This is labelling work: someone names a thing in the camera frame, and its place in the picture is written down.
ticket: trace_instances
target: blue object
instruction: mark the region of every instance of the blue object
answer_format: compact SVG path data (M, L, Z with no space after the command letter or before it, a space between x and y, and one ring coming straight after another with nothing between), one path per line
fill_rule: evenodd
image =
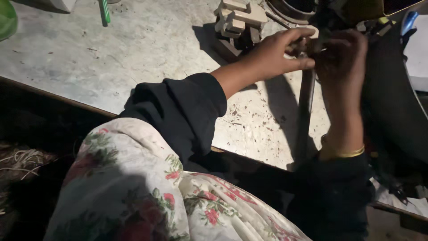
M415 20L418 16L419 13L413 11L411 11L409 15L407 15L407 18L403 24L403 29L401 30L401 35L405 35L410 29L413 28L413 24L415 23Z

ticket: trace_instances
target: green plastic container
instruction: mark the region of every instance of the green plastic container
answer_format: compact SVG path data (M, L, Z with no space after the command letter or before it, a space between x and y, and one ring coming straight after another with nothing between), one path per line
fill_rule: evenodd
M0 41L12 36L18 27L18 17L9 0L0 0Z

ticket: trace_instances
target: dark clothing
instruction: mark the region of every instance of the dark clothing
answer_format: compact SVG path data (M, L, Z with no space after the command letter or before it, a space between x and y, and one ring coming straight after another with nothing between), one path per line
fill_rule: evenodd
M200 73L183 80L138 84L120 117L150 123L186 167L191 156L210 152L215 121L226 110L220 84L212 75ZM315 241L363 240L366 205L374 196L364 154L310 161L294 177L295 197L287 210L290 221Z

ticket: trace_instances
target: floral fabric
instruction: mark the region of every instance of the floral fabric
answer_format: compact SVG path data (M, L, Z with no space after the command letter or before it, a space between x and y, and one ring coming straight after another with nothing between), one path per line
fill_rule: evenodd
M45 241L309 240L250 193L186 172L150 124L119 118L80 147Z

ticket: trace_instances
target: metal rod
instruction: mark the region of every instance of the metal rod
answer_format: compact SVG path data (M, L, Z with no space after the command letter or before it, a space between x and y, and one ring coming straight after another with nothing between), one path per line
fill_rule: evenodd
M281 21L281 19L275 17L273 14L271 14L270 12L266 12L266 15L274 20L275 22L279 23L281 26L283 26L286 29L292 29L292 27L290 27L288 24L284 23L283 21Z
M314 87L315 70L304 70L302 74L302 84L300 86L297 141L294 155L297 162L306 160Z

